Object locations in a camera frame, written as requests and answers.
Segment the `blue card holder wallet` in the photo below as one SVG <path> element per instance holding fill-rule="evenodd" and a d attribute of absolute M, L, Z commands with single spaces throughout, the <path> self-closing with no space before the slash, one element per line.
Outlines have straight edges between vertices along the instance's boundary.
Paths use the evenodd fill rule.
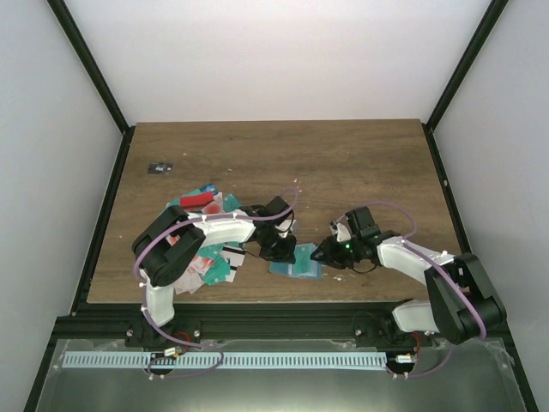
<path fill-rule="evenodd" d="M 311 259 L 311 254 L 316 250 L 314 243 L 296 245 L 294 250 L 295 263 L 275 263 L 269 265 L 269 272 L 284 275 L 294 279 L 321 279 L 322 265 Z"/>

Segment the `teal credit card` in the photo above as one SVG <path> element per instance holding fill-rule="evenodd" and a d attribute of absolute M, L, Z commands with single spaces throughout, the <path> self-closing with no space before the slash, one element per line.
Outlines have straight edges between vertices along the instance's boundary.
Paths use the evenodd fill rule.
<path fill-rule="evenodd" d="M 313 243 L 297 245 L 295 249 L 296 262 L 293 274 L 297 277 L 316 277 L 317 262 L 311 261 L 310 255 L 316 249 Z"/>

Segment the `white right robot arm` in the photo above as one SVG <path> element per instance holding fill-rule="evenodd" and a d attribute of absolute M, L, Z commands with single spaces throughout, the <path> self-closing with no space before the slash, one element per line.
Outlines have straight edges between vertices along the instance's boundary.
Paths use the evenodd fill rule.
<path fill-rule="evenodd" d="M 382 322 L 382 338 L 390 345 L 402 345 L 412 332 L 420 331 L 459 345 L 486 338 L 489 330 L 507 319 L 504 304 L 476 255 L 433 251 L 411 242 L 408 234 L 382 231 L 368 204 L 332 221 L 330 236 L 304 252 L 298 249 L 292 225 L 269 225 L 258 236 L 261 258 L 293 266 L 317 263 L 337 270 L 355 270 L 369 261 L 373 268 L 396 270 L 426 287 L 426 301 L 401 303 Z"/>

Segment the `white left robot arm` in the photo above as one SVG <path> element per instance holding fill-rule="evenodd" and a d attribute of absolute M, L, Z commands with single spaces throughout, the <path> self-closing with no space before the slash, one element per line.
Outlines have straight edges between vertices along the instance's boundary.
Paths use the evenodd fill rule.
<path fill-rule="evenodd" d="M 146 338 L 158 347 L 174 339 L 175 282 L 201 248 L 255 242 L 263 260 L 295 263 L 294 207 L 276 196 L 266 205 L 217 214 L 191 213 L 178 205 L 166 208 L 132 245 L 134 274 L 143 291 L 141 311 L 148 320 Z"/>

